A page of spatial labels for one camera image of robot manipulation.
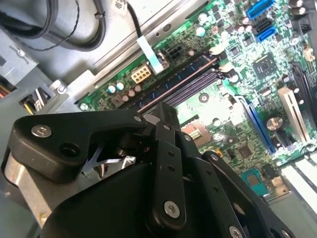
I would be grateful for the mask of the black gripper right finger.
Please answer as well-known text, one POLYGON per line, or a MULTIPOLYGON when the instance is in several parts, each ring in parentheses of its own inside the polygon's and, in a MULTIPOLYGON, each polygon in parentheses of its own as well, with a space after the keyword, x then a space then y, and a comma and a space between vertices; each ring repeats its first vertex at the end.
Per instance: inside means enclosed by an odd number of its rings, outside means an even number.
POLYGON ((183 133, 176 109, 169 107, 176 129, 183 167, 189 169, 201 195, 200 208, 206 212, 208 236, 211 238, 293 238, 293 232, 272 209, 217 155, 200 154, 192 138, 183 133))

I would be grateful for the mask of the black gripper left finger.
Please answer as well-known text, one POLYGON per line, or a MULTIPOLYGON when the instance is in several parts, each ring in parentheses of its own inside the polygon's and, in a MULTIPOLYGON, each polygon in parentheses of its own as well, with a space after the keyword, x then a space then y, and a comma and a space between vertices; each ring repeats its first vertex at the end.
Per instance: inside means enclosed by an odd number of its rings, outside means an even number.
POLYGON ((41 226, 65 200, 136 164, 180 164, 169 105, 26 116, 12 127, 2 171, 41 226))

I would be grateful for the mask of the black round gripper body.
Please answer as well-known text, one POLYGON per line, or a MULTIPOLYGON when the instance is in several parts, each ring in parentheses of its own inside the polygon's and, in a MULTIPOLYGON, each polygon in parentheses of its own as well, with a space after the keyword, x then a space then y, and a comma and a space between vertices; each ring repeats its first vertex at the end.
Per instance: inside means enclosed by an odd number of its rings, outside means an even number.
POLYGON ((185 228, 180 164, 131 165, 58 205, 43 238, 175 238, 185 228))

